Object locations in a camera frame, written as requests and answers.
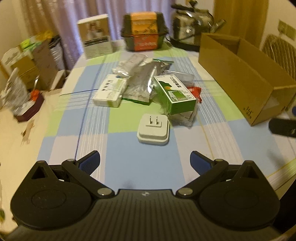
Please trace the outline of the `white plug adapter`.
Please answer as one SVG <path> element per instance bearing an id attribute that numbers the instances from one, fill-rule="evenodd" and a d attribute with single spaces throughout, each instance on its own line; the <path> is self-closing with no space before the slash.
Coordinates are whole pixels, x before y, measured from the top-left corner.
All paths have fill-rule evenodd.
<path id="1" fill-rule="evenodd" d="M 169 141 L 169 131 L 166 115 L 145 113 L 139 122 L 137 139 L 141 143 L 164 146 Z"/>

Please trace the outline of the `green white carton box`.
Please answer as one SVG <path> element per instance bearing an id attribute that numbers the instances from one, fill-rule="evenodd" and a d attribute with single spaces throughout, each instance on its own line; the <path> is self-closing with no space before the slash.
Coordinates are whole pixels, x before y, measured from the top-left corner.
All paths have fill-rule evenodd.
<path id="1" fill-rule="evenodd" d="M 193 111 L 196 98 L 174 74 L 154 77 L 154 90 L 169 115 Z"/>

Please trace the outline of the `red candy packet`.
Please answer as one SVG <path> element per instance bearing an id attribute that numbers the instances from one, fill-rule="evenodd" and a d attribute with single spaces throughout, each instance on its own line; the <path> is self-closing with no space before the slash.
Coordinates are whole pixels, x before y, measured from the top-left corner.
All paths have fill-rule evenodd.
<path id="1" fill-rule="evenodd" d="M 201 91 L 202 91 L 202 89 L 200 87 L 189 86 L 189 87 L 187 87 L 187 89 L 197 99 L 198 103 L 202 103 L 202 99 L 201 99 Z"/>

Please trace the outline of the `white green medicine box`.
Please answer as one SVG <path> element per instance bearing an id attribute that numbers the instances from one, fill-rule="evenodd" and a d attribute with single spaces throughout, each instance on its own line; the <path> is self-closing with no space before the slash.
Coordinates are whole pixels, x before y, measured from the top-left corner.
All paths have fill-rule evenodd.
<path id="1" fill-rule="evenodd" d="M 100 88 L 93 97 L 96 106 L 117 108 L 120 105 L 122 95 L 127 87 L 127 79 L 109 74 L 106 76 Z"/>

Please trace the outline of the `silver foil bag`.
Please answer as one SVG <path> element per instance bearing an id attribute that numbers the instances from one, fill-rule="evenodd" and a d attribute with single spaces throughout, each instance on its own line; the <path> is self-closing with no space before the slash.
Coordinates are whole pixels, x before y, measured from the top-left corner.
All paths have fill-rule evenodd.
<path id="1" fill-rule="evenodd" d="M 169 70 L 174 62 L 153 59 L 149 63 L 139 66 L 134 75 L 129 78 L 128 86 L 122 95 L 124 100 L 149 105 L 155 76 Z"/>

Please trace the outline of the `clear plastic item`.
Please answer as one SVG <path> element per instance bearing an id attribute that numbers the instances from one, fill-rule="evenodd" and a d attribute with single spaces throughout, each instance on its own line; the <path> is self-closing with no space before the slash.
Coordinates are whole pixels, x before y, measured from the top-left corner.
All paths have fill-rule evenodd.
<path id="1" fill-rule="evenodd" d="M 117 67 L 113 68 L 112 73 L 123 78 L 130 78 L 136 68 L 146 59 L 147 56 L 144 54 L 133 54 L 125 62 L 121 62 Z"/>

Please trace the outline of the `clear blister pack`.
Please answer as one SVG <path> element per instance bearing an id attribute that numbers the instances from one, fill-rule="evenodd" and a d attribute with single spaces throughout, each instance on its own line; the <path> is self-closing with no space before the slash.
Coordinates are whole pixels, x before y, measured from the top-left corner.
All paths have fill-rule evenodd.
<path id="1" fill-rule="evenodd" d="M 154 101 L 160 104 L 162 113 L 170 121 L 191 127 L 195 118 L 198 100 L 189 88 L 174 74 L 154 77 Z"/>

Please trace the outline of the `brown cardboard box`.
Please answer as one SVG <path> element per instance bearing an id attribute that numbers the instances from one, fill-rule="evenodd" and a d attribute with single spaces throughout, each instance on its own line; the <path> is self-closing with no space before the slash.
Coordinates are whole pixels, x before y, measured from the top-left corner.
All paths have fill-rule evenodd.
<path id="1" fill-rule="evenodd" d="M 281 114 L 295 95 L 295 81 L 281 66 L 240 37 L 203 33 L 199 63 L 251 126 Z"/>

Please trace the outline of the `dark red wooden stool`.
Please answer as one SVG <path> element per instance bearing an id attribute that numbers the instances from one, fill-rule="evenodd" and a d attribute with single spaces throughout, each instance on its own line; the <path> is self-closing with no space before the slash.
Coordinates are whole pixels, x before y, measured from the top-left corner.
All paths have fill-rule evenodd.
<path id="1" fill-rule="evenodd" d="M 43 94 L 38 92 L 34 98 L 35 100 L 27 102 L 27 107 L 25 107 L 25 111 L 22 114 L 14 116 L 19 123 L 29 121 L 40 110 L 45 100 Z"/>

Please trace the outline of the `white plastic bag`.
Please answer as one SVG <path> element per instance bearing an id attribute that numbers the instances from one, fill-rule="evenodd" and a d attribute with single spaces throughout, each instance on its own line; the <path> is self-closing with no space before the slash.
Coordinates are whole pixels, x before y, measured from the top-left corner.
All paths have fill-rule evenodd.
<path id="1" fill-rule="evenodd" d="M 17 67 L 12 71 L 6 87 L 1 91 L 1 101 L 14 115 L 19 115 L 23 110 L 23 105 L 29 101 L 29 93 L 19 77 Z"/>

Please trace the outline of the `brown curtain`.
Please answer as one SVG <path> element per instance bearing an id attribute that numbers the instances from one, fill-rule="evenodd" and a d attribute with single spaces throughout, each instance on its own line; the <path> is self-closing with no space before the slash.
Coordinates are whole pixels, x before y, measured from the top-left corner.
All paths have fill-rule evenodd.
<path id="1" fill-rule="evenodd" d="M 220 34 L 238 36 L 259 47 L 267 19 L 268 0 L 214 1 L 214 19 L 226 21 Z"/>

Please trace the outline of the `cardboard boxes pile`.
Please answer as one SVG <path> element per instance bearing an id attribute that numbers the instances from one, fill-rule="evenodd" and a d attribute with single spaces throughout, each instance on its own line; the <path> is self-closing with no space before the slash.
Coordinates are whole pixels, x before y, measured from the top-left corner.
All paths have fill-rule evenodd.
<path id="1" fill-rule="evenodd" d="M 43 41 L 32 36 L 9 49 L 1 59 L 1 72 L 8 79 L 15 68 L 29 91 L 61 89 L 67 71 L 60 36 Z"/>

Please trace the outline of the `white product box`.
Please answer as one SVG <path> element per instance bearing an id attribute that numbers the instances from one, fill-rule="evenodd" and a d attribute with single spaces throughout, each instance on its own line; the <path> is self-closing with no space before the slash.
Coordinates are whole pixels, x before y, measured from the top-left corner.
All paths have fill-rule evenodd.
<path id="1" fill-rule="evenodd" d="M 108 15 L 96 15 L 77 22 L 86 59 L 113 53 Z"/>

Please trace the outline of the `black orange meal box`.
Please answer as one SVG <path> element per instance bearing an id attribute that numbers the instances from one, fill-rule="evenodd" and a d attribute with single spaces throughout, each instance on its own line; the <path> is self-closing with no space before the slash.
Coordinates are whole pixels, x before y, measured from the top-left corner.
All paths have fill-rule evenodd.
<path id="1" fill-rule="evenodd" d="M 121 29 L 128 51 L 151 51 L 162 47 L 169 30 L 162 13 L 142 11 L 125 14 Z"/>

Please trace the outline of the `purple curtain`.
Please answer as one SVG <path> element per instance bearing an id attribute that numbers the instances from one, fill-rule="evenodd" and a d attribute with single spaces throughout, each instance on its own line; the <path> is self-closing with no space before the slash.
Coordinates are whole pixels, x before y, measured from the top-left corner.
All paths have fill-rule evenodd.
<path id="1" fill-rule="evenodd" d="M 174 1 L 21 1 L 30 35 L 59 35 L 65 65 L 72 69 L 84 52 L 84 42 L 108 35 L 121 38 L 125 14 L 157 11 L 170 23 Z"/>

